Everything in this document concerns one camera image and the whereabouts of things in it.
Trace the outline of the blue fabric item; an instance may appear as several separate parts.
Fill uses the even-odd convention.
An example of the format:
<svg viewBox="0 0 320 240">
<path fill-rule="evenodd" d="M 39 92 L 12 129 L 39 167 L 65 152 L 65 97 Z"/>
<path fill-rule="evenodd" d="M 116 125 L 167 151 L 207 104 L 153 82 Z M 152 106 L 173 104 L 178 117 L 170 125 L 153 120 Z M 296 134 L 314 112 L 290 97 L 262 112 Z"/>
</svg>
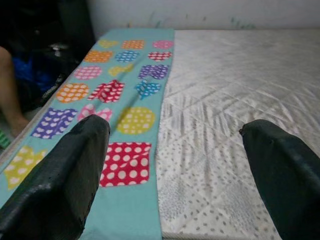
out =
<svg viewBox="0 0 320 240">
<path fill-rule="evenodd" d="M 56 83 L 56 72 L 53 63 L 41 56 L 14 56 L 12 58 L 14 75 L 18 80 L 35 85 L 41 93 L 49 90 Z"/>
</svg>

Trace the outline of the teal blanket with coloured patches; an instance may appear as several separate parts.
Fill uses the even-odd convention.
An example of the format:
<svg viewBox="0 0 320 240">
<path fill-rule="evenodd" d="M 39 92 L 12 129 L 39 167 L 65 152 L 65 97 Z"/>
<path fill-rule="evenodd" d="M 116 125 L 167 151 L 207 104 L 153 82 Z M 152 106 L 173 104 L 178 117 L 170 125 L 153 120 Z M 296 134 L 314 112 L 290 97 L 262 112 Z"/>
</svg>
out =
<svg viewBox="0 0 320 240">
<path fill-rule="evenodd" d="M 0 156 L 0 208 L 33 168 L 82 119 L 96 115 L 110 134 L 90 212 L 78 240 L 162 240 L 155 152 L 172 29 L 120 28 L 102 36 Z"/>
</svg>

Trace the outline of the black bag pile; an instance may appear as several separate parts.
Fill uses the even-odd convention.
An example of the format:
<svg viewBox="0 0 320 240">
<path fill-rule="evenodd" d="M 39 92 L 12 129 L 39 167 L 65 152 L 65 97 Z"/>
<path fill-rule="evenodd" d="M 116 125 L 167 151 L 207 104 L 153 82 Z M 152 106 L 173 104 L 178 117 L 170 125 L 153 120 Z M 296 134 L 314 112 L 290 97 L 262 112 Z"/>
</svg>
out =
<svg viewBox="0 0 320 240">
<path fill-rule="evenodd" d="M 12 60 L 40 56 L 55 67 L 55 84 L 44 93 L 15 77 L 23 112 L 43 106 L 94 43 L 86 0 L 0 0 L 0 47 Z"/>
</svg>

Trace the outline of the green plastic stool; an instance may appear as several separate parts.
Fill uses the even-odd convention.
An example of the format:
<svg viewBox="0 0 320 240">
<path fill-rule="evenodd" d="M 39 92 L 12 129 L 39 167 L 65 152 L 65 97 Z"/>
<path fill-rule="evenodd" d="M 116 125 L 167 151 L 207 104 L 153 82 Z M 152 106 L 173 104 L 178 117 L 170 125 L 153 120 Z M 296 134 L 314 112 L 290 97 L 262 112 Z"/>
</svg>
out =
<svg viewBox="0 0 320 240">
<path fill-rule="evenodd" d="M 4 150 L 11 144 L 10 137 L 0 129 L 0 149 Z"/>
</svg>

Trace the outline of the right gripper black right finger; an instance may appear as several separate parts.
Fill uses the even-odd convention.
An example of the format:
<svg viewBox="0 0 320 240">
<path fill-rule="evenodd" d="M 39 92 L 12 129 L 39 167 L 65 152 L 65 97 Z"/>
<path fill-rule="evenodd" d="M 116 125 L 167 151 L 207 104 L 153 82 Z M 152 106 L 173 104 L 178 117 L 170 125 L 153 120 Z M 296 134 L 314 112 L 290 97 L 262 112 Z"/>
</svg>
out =
<svg viewBox="0 0 320 240">
<path fill-rule="evenodd" d="M 320 240 L 320 157 L 258 119 L 239 131 L 259 195 L 282 240 Z"/>
</svg>

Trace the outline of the quilted beige spotted mattress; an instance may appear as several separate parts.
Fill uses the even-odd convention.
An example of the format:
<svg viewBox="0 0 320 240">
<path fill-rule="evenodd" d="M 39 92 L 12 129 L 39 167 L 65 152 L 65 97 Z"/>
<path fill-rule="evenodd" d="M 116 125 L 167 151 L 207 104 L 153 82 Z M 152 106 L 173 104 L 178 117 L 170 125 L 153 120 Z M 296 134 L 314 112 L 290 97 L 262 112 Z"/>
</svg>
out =
<svg viewBox="0 0 320 240">
<path fill-rule="evenodd" d="M 255 120 L 320 158 L 320 30 L 174 30 L 154 158 L 162 240 L 282 240 L 240 134 Z"/>
</svg>

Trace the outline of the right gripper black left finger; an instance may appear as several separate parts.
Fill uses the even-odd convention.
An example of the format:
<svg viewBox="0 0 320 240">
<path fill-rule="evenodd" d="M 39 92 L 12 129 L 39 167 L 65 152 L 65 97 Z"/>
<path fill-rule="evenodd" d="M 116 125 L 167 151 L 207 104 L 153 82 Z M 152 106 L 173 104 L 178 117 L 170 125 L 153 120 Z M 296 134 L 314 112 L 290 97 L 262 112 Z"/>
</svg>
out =
<svg viewBox="0 0 320 240">
<path fill-rule="evenodd" d="M 0 208 L 0 240 L 78 240 L 93 204 L 110 125 L 90 115 L 78 122 Z"/>
</svg>

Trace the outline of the person in blue shirt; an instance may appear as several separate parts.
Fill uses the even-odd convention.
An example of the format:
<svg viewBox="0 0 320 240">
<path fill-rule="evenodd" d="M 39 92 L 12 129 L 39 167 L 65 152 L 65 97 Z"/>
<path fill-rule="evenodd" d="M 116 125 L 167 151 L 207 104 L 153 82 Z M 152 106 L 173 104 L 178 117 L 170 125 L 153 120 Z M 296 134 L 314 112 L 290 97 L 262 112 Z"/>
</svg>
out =
<svg viewBox="0 0 320 240">
<path fill-rule="evenodd" d="M 0 46 L 0 110 L 11 133 L 17 137 L 28 125 L 29 120 L 21 110 L 11 54 Z"/>
</svg>

